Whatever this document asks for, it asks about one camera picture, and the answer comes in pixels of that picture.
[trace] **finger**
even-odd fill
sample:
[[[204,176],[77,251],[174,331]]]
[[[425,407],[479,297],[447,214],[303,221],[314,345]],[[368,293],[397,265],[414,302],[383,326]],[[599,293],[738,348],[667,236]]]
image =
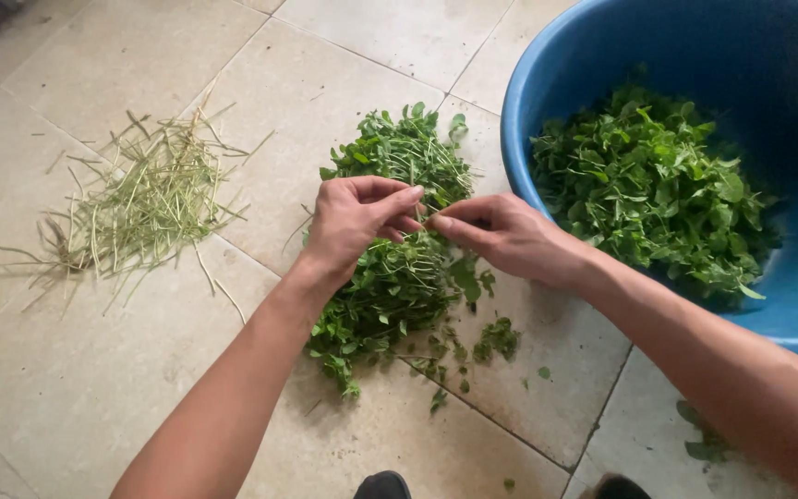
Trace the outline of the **finger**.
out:
[[[439,210],[439,214],[443,215],[444,217],[451,217],[452,219],[463,220],[466,222],[473,222],[476,220],[485,220],[486,222],[491,222],[492,214],[494,213],[495,207],[499,201],[500,197],[498,195],[464,199],[455,202],[448,208]]]
[[[407,215],[396,215],[392,219],[388,219],[384,225],[389,225],[397,231],[405,233],[417,232],[424,228],[423,225]]]
[[[408,210],[413,210],[422,195],[424,195],[424,187],[415,186],[395,192],[367,206],[369,206],[369,210],[371,210],[371,214],[378,225],[382,225],[396,215],[402,215]]]
[[[342,178],[361,200],[378,201],[409,187],[405,182],[376,175],[348,176]]]
[[[497,237],[494,232],[483,230],[460,219],[446,217],[441,214],[441,211],[427,220],[427,226],[435,229],[450,241],[470,248],[483,256],[487,254]]]
[[[393,243],[402,244],[405,241],[405,238],[402,236],[402,233],[395,230],[393,227],[389,225],[384,225],[380,229],[378,229],[378,237],[382,239],[389,239]]]

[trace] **pile of greens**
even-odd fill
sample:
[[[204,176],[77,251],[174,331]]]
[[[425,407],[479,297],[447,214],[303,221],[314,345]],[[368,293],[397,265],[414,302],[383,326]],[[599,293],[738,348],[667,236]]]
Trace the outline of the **pile of greens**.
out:
[[[319,174],[323,180],[379,175],[423,186],[421,202],[431,212],[469,198],[470,166],[455,154],[466,132],[464,116],[452,119],[448,144],[437,138],[438,118],[436,112],[424,114],[422,102],[410,114],[406,106],[399,122],[386,111],[372,111],[358,126],[359,139],[340,146],[340,154],[332,149],[337,168],[323,168]],[[461,276],[459,286],[479,289],[472,265],[452,265],[454,260],[447,241],[423,231],[406,236],[402,244],[376,239],[359,258],[352,279],[327,303],[307,343],[309,355],[321,358],[326,375],[336,378],[345,397],[359,394],[353,380],[358,360],[367,357],[373,365],[381,357],[392,358],[391,348],[405,335],[437,328],[449,305],[461,296],[452,275]],[[490,286],[489,276],[484,280]],[[467,295],[475,292],[469,290]],[[441,355],[448,350],[434,348]],[[436,372],[434,364],[432,374]]]
[[[658,268],[683,292],[734,308],[780,244],[739,157],[694,104],[623,85],[532,138],[532,179],[557,223],[632,267]]]

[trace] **blue plastic basin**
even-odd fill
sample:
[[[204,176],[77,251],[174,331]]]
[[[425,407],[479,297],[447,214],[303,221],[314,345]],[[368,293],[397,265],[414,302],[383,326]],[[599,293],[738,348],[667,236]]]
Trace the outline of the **blue plastic basin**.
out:
[[[798,0],[583,0],[561,14],[528,46],[504,98],[514,192],[549,216],[528,175],[529,137],[592,105],[639,62],[650,88],[723,112],[719,132],[786,199],[784,246],[755,286],[767,299],[726,317],[798,353]]]

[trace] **shoe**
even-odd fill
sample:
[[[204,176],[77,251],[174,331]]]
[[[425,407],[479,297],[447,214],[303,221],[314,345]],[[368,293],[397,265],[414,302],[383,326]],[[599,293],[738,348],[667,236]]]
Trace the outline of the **shoe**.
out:
[[[402,475],[381,471],[365,479],[353,499],[411,499],[411,493]]]
[[[636,482],[614,475],[603,479],[593,493],[594,499],[652,499]]]

